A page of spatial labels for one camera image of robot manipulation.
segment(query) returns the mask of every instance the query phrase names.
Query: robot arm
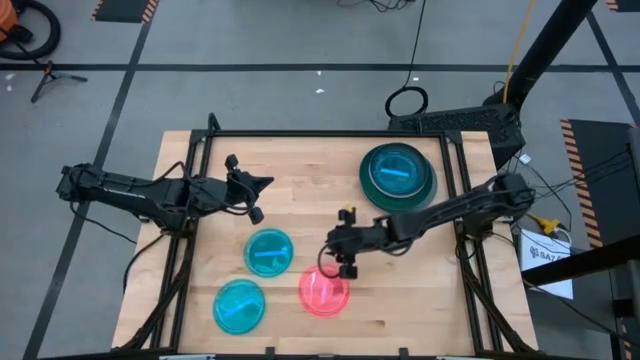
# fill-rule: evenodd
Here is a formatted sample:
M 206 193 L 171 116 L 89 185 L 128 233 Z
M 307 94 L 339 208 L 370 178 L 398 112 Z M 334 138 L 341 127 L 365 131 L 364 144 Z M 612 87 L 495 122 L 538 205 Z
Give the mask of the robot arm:
M 254 177 L 237 168 L 235 155 L 225 162 L 226 181 L 214 178 L 182 178 L 166 176 L 176 167 L 185 171 L 184 164 L 174 164 L 156 180 L 145 180 L 109 173 L 91 164 L 80 164 L 62 169 L 62 180 L 56 192 L 69 202 L 99 201 L 137 217 L 153 220 L 161 231 L 183 236 L 189 220 L 225 211 L 234 215 L 249 215 L 253 224 L 264 218 L 255 206 L 258 194 L 271 182 L 272 177 Z
M 355 209 L 352 212 L 340 210 L 338 217 L 344 224 L 327 234 L 319 257 L 327 249 L 327 253 L 341 264 L 335 277 L 356 279 L 357 267 L 353 265 L 356 254 L 379 250 L 403 255 L 427 230 L 456 219 L 460 219 L 467 235 L 483 237 L 491 232 L 497 218 L 524 216 L 533 204 L 534 195 L 534 190 L 527 187 L 520 175 L 506 174 L 426 209 L 376 218 L 371 227 L 353 226 Z

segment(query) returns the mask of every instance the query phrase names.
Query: pink plate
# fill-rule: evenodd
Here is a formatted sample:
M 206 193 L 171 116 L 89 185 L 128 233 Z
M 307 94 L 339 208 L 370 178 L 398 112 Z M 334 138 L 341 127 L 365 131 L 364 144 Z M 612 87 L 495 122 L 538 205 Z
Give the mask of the pink plate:
M 328 275 L 338 273 L 338 267 L 334 265 L 324 265 L 322 270 Z M 314 266 L 300 277 L 298 297 L 302 306 L 313 315 L 332 317 L 349 302 L 349 281 L 328 279 Z

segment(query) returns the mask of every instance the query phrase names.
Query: wooden table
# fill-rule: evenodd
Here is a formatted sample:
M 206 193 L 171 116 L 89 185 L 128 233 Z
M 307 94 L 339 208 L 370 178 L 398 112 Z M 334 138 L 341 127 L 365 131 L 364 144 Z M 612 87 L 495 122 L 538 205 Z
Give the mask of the wooden table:
M 188 139 L 189 132 L 165 133 L 154 176 L 186 158 Z M 491 148 L 486 133 L 463 133 L 463 140 L 475 186 L 496 172 Z M 358 256 L 359 278 L 351 282 L 350 302 L 338 317 L 316 318 L 298 302 L 300 275 L 315 264 L 327 232 L 338 223 L 337 211 L 346 204 L 356 206 L 358 224 L 363 226 L 371 225 L 371 219 L 381 215 L 360 190 L 358 168 L 370 149 L 390 142 L 408 143 L 431 161 L 439 184 L 434 203 L 446 200 L 437 139 L 215 138 L 208 176 L 224 178 L 224 159 L 235 153 L 242 170 L 276 180 L 260 194 L 258 205 L 265 219 L 258 226 L 252 226 L 246 216 L 223 213 L 201 219 L 179 351 L 263 354 L 265 347 L 273 346 L 277 354 L 394 355 L 398 348 L 407 347 L 411 355 L 473 354 L 451 224 L 428 231 L 405 256 Z M 450 151 L 460 194 L 462 186 L 453 146 Z M 271 279 L 252 275 L 243 262 L 249 236 L 267 227 L 287 232 L 295 249 L 288 271 Z M 495 231 L 511 236 L 505 225 L 497 225 Z M 157 234 L 154 225 L 143 225 L 138 250 Z M 168 244 L 168 239 L 163 240 L 133 266 L 114 346 L 126 342 L 157 303 Z M 493 238 L 487 239 L 484 246 L 496 305 L 522 338 L 537 347 L 513 247 Z M 224 284 L 239 278 L 251 279 L 263 288 L 267 310 L 256 329 L 232 336 L 216 325 L 212 304 Z M 485 348 L 490 349 L 481 305 L 479 314 Z M 170 308 L 162 344 L 169 342 L 172 318 Z

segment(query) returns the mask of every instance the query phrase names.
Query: plastic lid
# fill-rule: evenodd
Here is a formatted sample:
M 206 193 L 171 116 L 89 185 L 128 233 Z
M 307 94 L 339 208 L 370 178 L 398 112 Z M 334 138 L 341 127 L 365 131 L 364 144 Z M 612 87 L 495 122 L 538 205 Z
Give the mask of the plastic lid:
M 244 262 L 260 277 L 282 274 L 293 259 L 293 244 L 284 232 L 262 229 L 249 238 L 244 248 Z
M 406 198 L 420 191 L 426 182 L 424 158 L 404 147 L 388 146 L 378 150 L 371 159 L 369 176 L 383 194 Z
M 329 275 L 338 273 L 338 267 L 334 265 L 323 265 L 322 270 Z M 314 266 L 300 277 L 298 297 L 302 306 L 313 315 L 332 317 L 349 303 L 349 281 L 328 279 Z
M 253 330 L 262 320 L 264 311 L 264 293 L 250 280 L 238 279 L 225 284 L 213 302 L 213 318 L 231 335 Z
M 362 192 L 387 213 L 425 208 L 435 196 L 433 167 L 416 148 L 403 143 L 380 145 L 360 164 Z

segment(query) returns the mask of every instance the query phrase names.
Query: gray floor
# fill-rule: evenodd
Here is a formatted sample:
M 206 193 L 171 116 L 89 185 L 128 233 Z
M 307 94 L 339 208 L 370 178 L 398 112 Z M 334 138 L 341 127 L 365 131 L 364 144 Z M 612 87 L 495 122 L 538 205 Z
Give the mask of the gray floor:
M 140 25 L 89 21 L 94 2 L 43 1 L 63 25 L 58 63 L 126 64 Z M 521 55 L 558 1 L 539 1 Z M 527 2 L 427 0 L 416 62 L 421 64 L 508 63 Z M 345 9 L 333 0 L 162 0 L 142 53 L 143 64 L 406 63 L 410 59 L 419 7 L 378 14 L 364 4 Z M 594 9 L 620 64 L 639 65 L 634 39 L 640 14 Z M 36 16 L 25 18 L 38 27 Z M 555 64 L 606 65 L 589 26 L 575 33 Z M 0 207 L 5 246 L 0 252 L 0 348 L 18 359 L 27 346 L 72 220 L 54 192 L 65 164 L 93 161 L 109 120 L 123 72 L 84 72 L 86 84 L 54 83 L 35 105 L 28 99 L 40 74 L 0 71 Z M 412 77 L 430 96 L 430 110 L 475 106 L 504 73 L 417 72 Z M 162 133 L 204 127 L 214 111 L 227 129 L 384 129 L 383 104 L 406 72 L 137 72 L 119 117 L 105 170 L 151 177 Z M 625 74 L 635 94 L 640 74 Z M 396 112 L 417 107 L 407 97 Z M 611 73 L 547 73 L 521 115 L 525 152 L 550 183 L 568 179 L 560 119 L 632 123 Z M 537 182 L 526 169 L 525 176 Z M 562 192 L 573 216 L 576 246 L 587 248 L 573 190 Z M 535 211 L 566 221 L 554 199 Z M 89 216 L 135 237 L 133 217 L 98 204 Z M 106 351 L 122 298 L 124 266 L 133 247 L 84 226 L 39 356 Z M 577 297 L 606 311 L 610 294 L 585 287 Z M 608 358 L 609 339 L 575 316 L 562 320 L 531 294 L 538 341 L 552 354 Z

